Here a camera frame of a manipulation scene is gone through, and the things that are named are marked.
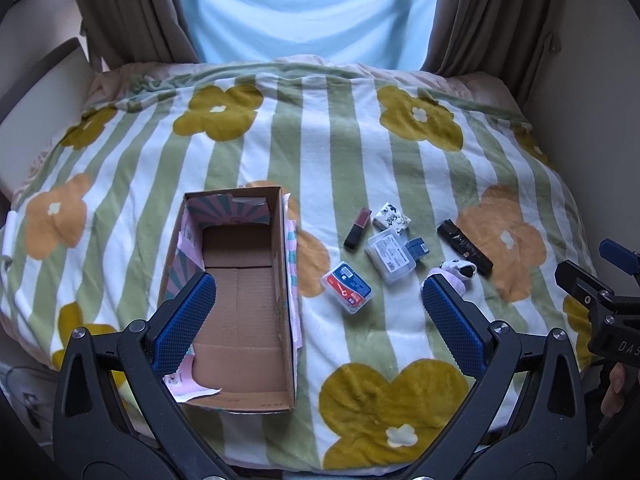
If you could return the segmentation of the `person's right hand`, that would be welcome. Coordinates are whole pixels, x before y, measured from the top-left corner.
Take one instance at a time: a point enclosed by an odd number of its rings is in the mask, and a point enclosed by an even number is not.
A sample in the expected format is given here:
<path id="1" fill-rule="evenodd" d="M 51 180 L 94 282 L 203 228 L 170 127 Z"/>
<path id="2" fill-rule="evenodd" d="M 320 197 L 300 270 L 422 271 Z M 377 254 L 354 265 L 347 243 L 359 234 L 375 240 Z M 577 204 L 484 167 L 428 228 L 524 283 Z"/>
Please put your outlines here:
<path id="1" fill-rule="evenodd" d="M 624 406 L 624 387 L 626 370 L 622 363 L 617 363 L 611 370 L 610 385 L 601 403 L 601 413 L 606 418 L 616 415 Z"/>

